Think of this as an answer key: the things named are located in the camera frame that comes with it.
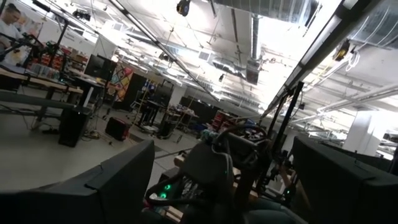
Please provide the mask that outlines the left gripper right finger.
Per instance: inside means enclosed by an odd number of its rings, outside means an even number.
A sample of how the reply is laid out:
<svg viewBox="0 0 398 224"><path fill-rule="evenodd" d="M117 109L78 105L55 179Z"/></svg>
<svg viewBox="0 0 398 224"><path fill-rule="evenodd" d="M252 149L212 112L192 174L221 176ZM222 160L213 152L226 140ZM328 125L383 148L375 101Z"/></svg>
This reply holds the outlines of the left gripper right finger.
<svg viewBox="0 0 398 224"><path fill-rule="evenodd" d="M317 223L397 223L397 176L305 138L292 154Z"/></svg>

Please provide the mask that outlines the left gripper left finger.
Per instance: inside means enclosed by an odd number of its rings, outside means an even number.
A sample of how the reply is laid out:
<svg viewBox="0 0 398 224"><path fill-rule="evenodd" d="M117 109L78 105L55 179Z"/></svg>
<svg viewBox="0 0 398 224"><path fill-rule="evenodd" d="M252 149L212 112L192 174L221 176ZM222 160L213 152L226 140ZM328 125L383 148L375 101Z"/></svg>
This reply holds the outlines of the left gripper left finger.
<svg viewBox="0 0 398 224"><path fill-rule="evenodd" d="M1 223L138 223L154 156L145 140L66 181L1 192Z"/></svg>

